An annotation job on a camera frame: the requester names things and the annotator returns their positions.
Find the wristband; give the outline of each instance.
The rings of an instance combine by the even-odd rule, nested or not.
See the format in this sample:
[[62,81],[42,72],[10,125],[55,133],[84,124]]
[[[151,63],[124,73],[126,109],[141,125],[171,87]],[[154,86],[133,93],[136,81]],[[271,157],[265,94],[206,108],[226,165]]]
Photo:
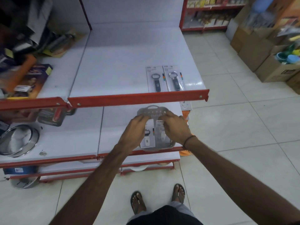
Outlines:
[[193,135],[193,136],[190,136],[190,137],[188,137],[186,140],[185,140],[185,142],[184,142],[184,144],[183,144],[183,148],[184,149],[186,149],[186,147],[185,147],[185,144],[187,143],[187,141],[189,140],[189,139],[191,139],[192,137],[194,137],[195,135]]

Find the flip-flop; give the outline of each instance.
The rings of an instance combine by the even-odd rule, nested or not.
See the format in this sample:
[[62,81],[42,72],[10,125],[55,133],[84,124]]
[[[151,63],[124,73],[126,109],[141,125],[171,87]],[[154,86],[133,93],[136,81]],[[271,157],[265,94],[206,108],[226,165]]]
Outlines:
[[181,197],[179,197],[179,192],[178,192],[178,194],[177,195],[174,195],[174,190],[175,190],[175,187],[176,187],[176,185],[178,185],[179,186],[179,188],[181,187],[181,189],[182,189],[182,191],[183,191],[183,195],[185,196],[185,189],[183,188],[183,186],[181,185],[181,184],[175,184],[174,185],[174,188],[173,188],[173,195],[172,195],[172,199],[171,199],[171,201],[174,201],[175,200],[175,198],[179,198],[179,201],[180,201],[180,203],[182,203],[183,204],[183,201],[184,201],[184,199],[182,200],[182,202],[181,202]]
[[139,208],[137,207],[136,210],[135,210],[136,212],[135,212],[135,211],[134,211],[134,208],[133,208],[133,206],[132,206],[132,202],[133,202],[133,197],[136,196],[137,193],[139,193],[140,196],[143,198],[143,196],[142,196],[142,194],[141,194],[140,191],[134,191],[133,194],[131,195],[131,198],[130,198],[130,205],[131,205],[131,208],[132,208],[133,213],[134,213],[135,215],[137,214],[137,211],[138,211]]

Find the tile floor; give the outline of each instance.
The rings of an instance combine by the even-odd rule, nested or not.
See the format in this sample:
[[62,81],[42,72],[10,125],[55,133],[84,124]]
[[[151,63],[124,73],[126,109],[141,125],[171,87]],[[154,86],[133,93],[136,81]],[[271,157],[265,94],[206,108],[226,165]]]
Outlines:
[[[192,132],[300,209],[300,97],[283,82],[261,83],[224,33],[184,36],[210,89],[208,102],[192,103]],[[47,225],[84,180],[28,190],[1,181],[1,224]],[[183,157],[176,170],[117,175],[95,224],[126,224],[133,215],[129,198],[137,189],[149,210],[163,206],[175,183],[185,186],[185,204],[204,225],[255,225],[194,156]]]

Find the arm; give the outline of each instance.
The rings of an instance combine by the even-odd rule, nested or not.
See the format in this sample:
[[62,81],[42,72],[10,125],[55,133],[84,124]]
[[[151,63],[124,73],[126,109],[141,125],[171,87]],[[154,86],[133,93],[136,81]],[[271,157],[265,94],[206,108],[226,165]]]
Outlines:
[[[172,112],[160,117],[166,135],[184,144],[192,136],[183,117]],[[220,156],[196,137],[185,143],[197,159],[212,174],[228,196],[259,225],[287,225],[300,221],[300,211],[274,190],[252,175]]]
[[111,153],[73,194],[50,225],[94,223],[120,166],[145,136],[148,119],[148,116],[140,115],[130,121]]

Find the gray pants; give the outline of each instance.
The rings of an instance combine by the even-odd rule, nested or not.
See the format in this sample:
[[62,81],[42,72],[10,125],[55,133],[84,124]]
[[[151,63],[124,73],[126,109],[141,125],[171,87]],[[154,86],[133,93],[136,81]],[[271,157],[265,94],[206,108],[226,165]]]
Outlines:
[[[178,201],[172,201],[172,202],[171,202],[170,204],[168,204],[168,205],[170,205],[170,206],[176,208],[176,209],[178,210],[178,212],[182,212],[182,213],[185,213],[185,214],[188,214],[188,215],[190,215],[190,216],[195,217],[194,214],[190,211],[190,209],[189,209],[187,206],[185,206],[184,204],[182,204],[182,203],[180,203],[180,202],[178,202]],[[133,220],[133,219],[138,218],[138,217],[141,216],[141,215],[148,215],[148,214],[150,214],[150,213],[152,213],[152,212],[141,211],[139,214],[136,214],[136,215],[132,216],[132,217],[128,220],[127,223],[129,223],[129,222],[130,222],[131,220]]]

